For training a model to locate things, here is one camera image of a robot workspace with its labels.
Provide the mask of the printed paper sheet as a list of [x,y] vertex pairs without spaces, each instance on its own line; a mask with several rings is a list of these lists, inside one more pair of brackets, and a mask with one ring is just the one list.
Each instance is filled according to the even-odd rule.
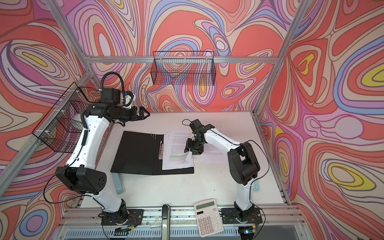
[[202,164],[225,164],[228,162],[227,153],[221,151],[211,144],[204,144],[204,151],[201,155],[193,155],[195,163]]
[[166,156],[180,156],[185,152],[187,139],[192,133],[182,130],[173,130],[164,135],[164,148]]

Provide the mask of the metal folder lever clip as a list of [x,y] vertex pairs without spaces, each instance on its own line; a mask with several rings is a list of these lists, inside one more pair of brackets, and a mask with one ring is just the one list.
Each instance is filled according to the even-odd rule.
[[163,143],[163,141],[160,141],[159,155],[158,155],[159,160],[163,159],[163,152],[164,152],[164,143]]

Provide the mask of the blue clip folder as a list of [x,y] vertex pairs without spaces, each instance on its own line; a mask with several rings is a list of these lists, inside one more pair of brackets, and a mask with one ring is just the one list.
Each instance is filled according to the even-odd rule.
[[160,151],[164,135],[123,133],[111,173],[148,176],[194,174],[194,168],[163,170]]

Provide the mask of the paper sheet with green highlight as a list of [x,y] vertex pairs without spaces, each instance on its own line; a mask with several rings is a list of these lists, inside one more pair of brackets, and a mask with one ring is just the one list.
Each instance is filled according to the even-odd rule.
[[163,157],[162,170],[177,170],[193,167],[194,160],[191,152]]

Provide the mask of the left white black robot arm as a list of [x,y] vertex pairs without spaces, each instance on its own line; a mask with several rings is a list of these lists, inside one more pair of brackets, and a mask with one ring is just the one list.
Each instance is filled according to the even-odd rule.
[[81,113],[83,130],[75,150],[64,167],[56,169],[56,177],[70,190],[90,197],[105,214],[119,217],[129,213],[125,201],[107,186],[107,175],[96,170],[98,149],[111,123],[141,121],[151,114],[144,107],[122,107],[107,103],[91,103]]

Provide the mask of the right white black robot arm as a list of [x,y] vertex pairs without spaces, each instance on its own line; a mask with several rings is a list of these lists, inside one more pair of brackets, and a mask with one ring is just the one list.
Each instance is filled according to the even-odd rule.
[[253,214],[255,205],[252,197],[252,183],[261,167],[252,145],[234,141],[218,131],[213,125],[203,125],[198,119],[191,121],[192,138],[186,141],[185,152],[201,155],[205,144],[210,144],[227,155],[229,171],[237,185],[237,198],[234,202],[236,218],[245,222]]

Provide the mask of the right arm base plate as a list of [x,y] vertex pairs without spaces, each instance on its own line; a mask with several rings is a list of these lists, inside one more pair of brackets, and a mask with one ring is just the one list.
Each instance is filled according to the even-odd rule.
[[221,209],[224,224],[253,224],[258,226],[263,222],[260,208],[251,207],[246,211],[235,208]]

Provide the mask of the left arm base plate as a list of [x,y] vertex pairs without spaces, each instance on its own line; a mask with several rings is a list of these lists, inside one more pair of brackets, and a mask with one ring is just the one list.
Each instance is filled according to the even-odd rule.
[[128,226],[136,227],[141,225],[144,209],[130,209],[122,216],[118,213],[107,213],[102,211],[98,217],[102,219],[102,226]]

